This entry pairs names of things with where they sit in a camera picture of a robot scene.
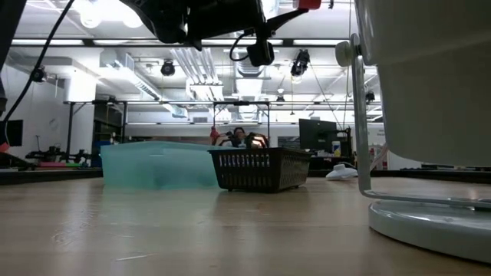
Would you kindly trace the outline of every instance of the black cable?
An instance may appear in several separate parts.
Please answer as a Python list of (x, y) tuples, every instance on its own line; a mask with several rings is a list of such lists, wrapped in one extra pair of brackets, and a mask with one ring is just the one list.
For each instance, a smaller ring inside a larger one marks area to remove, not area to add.
[(236, 39), (236, 42), (233, 43), (232, 45), (232, 48), (230, 48), (230, 54), (229, 54), (229, 58), (231, 61), (244, 61), (246, 60), (248, 57), (249, 57), (249, 54), (246, 54), (244, 57), (241, 57), (241, 58), (233, 58), (233, 51), (236, 49), (237, 47), (237, 44), (239, 43), (239, 41), (241, 39), (243, 39), (246, 35), (248, 35), (246, 32), (241, 34), (237, 39)]
[(36, 73), (38, 72), (38, 70), (41, 68), (41, 63), (42, 63), (42, 61), (44, 59), (44, 56), (46, 55), (46, 51), (48, 50), (49, 44), (51, 43), (51, 40), (53, 39), (54, 34), (58, 30), (58, 27), (60, 27), (61, 22), (63, 21), (65, 15), (67, 15), (68, 11), (70, 10), (70, 8), (71, 8), (71, 6), (73, 5), (74, 2), (75, 2), (75, 0), (69, 0), (68, 1), (67, 5), (64, 7), (63, 12), (60, 14), (60, 17), (58, 18), (58, 20), (56, 21), (56, 23), (54, 23), (54, 26), (51, 29), (51, 32), (50, 32), (48, 38), (46, 39), (46, 43), (43, 46), (43, 49), (41, 51), (41, 54), (39, 55), (38, 61), (36, 62), (35, 66), (34, 66), (34, 70), (32, 70), (31, 75), (29, 75), (29, 79), (28, 79), (27, 83), (25, 84), (24, 90), (22, 90), (21, 94), (18, 96), (18, 98), (15, 101), (14, 105), (10, 108), (10, 110), (7, 113), (7, 115), (5, 115), (5, 118), (3, 120), (3, 122), (4, 122), (3, 123), (3, 127), (4, 127), (3, 133), (5, 134), (5, 138), (7, 137), (7, 122), (8, 122), (8, 119), (10, 119), (10, 117), (12, 116), (12, 114), (17, 109), (18, 105), (21, 103), (22, 99), (24, 98), (24, 96), (28, 92), (29, 87), (32, 84), (32, 81), (34, 80), (34, 76), (36, 75)]

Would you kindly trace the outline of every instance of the ceiling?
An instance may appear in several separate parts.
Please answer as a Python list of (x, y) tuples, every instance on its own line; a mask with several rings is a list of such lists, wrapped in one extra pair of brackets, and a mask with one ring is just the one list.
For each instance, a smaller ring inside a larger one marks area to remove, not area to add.
[[(87, 0), (76, 0), (75, 2), (82, 3), (84, 1)], [(28, 39), (31, 38), (46, 38), (66, 2), (28, 0), (15, 37), (27, 41), (27, 44), (29, 44)], [(320, 9), (310, 11), (308, 14), (284, 25), (277, 31), (274, 39), (284, 38), (290, 41), (292, 39), (347, 40), (350, 33), (357, 31), (354, 5), (350, 4), (350, 0), (336, 0), (334, 9), (329, 10), (327, 2)], [(96, 28), (86, 28), (81, 23), (81, 14), (83, 13), (79, 6), (74, 5), (74, 7), (69, 11), (68, 16), (58, 29), (56, 38), (117, 39), (122, 41), (134, 39), (141, 41), (141, 38), (155, 39), (153, 34), (144, 26), (129, 28), (118, 18), (102, 21)], [(279, 1), (279, 14), (291, 10), (293, 10), (292, 1)], [(221, 38), (230, 38), (230, 34), (225, 34)], [(307, 43), (301, 47), (301, 49), (308, 50), (311, 64), (299, 84), (292, 83), (289, 70), (300, 47), (290, 44), (288, 47), (282, 45), (275, 48), (275, 61), (273, 65), (265, 69), (265, 73), (261, 76), (264, 80), (261, 88), (261, 100), (275, 100), (279, 88), (284, 90), (283, 94), (287, 101), (351, 100), (351, 73), (337, 65), (333, 45), (322, 48), (317, 45), (316, 41), (306, 41)], [(229, 60), (229, 48), (228, 45), (210, 47), (214, 67), (223, 85), (223, 95), (226, 97), (231, 97), (237, 93), (236, 70), (233, 62)], [(165, 45), (165, 47), (155, 47), (154, 45), (142, 47), (118, 45), (114, 47), (112, 44), (105, 47), (101, 45), (91, 45), (90, 47), (54, 45), (48, 50), (46, 57), (47, 59), (52, 57), (71, 58), (94, 72), (99, 80), (98, 94), (112, 94), (118, 100), (148, 100), (148, 97), (142, 95), (127, 78), (115, 74), (111, 68), (101, 66), (100, 56), (104, 50), (114, 51), (118, 56), (129, 54), (135, 61), (135, 71), (156, 87), (166, 99), (185, 99), (187, 76), (178, 63), (174, 62), (176, 73), (172, 77), (164, 77), (160, 73), (160, 67), (164, 60), (175, 59), (171, 54), (169, 45)], [(13, 64), (27, 69), (33, 60), (32, 57), (37, 57), (40, 51), (39, 47), (33, 47), (33, 45), (17, 44), (11, 48), (11, 61)], [(48, 73), (60, 74), (57, 71)], [(367, 88), (375, 92), (376, 100), (380, 100), (376, 69), (368, 68), (365, 80), (367, 80)]]

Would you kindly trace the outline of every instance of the black plastic basket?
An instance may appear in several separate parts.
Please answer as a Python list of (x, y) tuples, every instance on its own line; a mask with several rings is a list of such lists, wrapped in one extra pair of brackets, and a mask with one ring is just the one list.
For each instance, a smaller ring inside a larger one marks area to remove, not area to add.
[(310, 153), (293, 149), (209, 151), (222, 189), (279, 192), (305, 183)]

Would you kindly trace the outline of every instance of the table surface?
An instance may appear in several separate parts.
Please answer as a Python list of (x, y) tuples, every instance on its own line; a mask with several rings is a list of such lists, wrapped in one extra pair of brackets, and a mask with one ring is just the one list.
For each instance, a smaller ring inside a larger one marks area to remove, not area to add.
[[(374, 179), (374, 189), (491, 198), (491, 186)], [(102, 179), (0, 186), (2, 275), (490, 275), (370, 230), (356, 179), (279, 194), (122, 190)]]

